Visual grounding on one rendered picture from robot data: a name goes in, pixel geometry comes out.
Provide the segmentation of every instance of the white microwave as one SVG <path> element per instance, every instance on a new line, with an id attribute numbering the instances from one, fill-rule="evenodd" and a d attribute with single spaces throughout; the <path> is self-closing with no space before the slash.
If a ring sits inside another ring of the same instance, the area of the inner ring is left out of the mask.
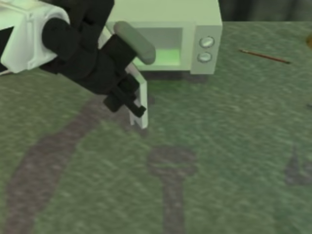
<path id="1" fill-rule="evenodd" d="M 156 48 L 156 61 L 134 64 L 140 71 L 213 74 L 222 34 L 218 0 L 116 0 L 107 21 L 113 33 L 126 21 Z"/>

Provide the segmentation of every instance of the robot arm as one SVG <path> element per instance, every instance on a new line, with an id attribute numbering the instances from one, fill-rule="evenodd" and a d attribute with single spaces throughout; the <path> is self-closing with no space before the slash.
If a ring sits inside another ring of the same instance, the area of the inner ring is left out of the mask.
<path id="1" fill-rule="evenodd" d="M 155 48 L 130 25 L 119 22 L 115 25 L 116 34 L 98 49 L 98 38 L 113 6 L 113 0 L 82 0 L 68 5 L 64 0 L 54 0 L 52 4 L 0 0 L 4 13 L 17 18 L 11 25 L 3 25 L 1 17 L 5 14 L 0 14 L 0 30 L 4 29 L 0 34 L 6 31 L 9 35 L 2 45 L 0 69 L 17 73 L 40 67 L 62 74 L 95 94 L 107 95 L 104 104 L 112 112 L 126 105 L 135 116 L 141 117 L 145 108 L 134 103 L 139 83 L 125 68 L 135 57 L 146 64 L 153 63 Z M 28 27 L 21 30 L 21 26 L 27 25 L 33 26 L 32 33 L 25 30 Z M 19 43 L 24 41 L 22 46 L 17 46 L 18 39 Z"/>

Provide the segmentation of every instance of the knob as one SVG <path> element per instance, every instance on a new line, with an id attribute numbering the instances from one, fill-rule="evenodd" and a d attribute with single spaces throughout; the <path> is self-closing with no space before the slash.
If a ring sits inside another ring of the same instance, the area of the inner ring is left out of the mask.
<path id="1" fill-rule="evenodd" d="M 212 59 L 212 55 L 208 52 L 201 53 L 197 56 L 197 60 L 201 63 L 209 62 Z"/>
<path id="2" fill-rule="evenodd" d="M 202 48 L 209 48 L 209 47 L 212 47 L 214 43 L 215 43 L 215 39 L 212 38 L 212 37 L 202 38 L 202 39 L 200 39 L 200 41 L 199 41 L 199 45 L 200 45 Z"/>

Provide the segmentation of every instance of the pencil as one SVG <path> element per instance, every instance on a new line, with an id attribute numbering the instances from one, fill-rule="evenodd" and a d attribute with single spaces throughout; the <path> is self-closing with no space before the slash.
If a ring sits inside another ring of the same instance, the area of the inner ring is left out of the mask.
<path id="1" fill-rule="evenodd" d="M 239 49 L 239 51 L 242 52 L 242 53 L 245 53 L 245 54 L 255 55 L 255 56 L 258 56 L 258 57 L 262 57 L 262 58 L 265 58 L 265 59 L 270 59 L 270 60 L 274 60 L 274 61 L 278 61 L 278 62 L 283 62 L 283 63 L 286 63 L 286 64 L 290 64 L 291 63 L 291 62 L 283 60 L 281 58 L 275 58 L 275 57 L 271 57 L 271 56 L 268 56 L 268 55 L 263 55 L 263 54 L 260 54 L 260 53 L 251 52 L 251 51 L 248 51 L 248 50 Z"/>

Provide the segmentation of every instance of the textured green surface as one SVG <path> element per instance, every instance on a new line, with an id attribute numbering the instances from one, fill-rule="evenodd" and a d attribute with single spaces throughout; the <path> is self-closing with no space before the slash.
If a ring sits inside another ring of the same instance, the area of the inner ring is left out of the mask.
<path id="1" fill-rule="evenodd" d="M 310 30 L 308 22 L 226 23 L 209 82 L 149 82 L 155 105 L 144 137 L 104 120 L 79 142 L 34 234 L 161 233 L 161 184 L 145 167 L 158 145 L 197 154 L 198 173 L 184 186 L 187 233 L 311 233 L 312 189 L 286 186 L 283 175 L 294 142 L 312 154 Z M 91 98 L 39 70 L 0 78 L 0 227 L 5 185 L 23 154 Z"/>

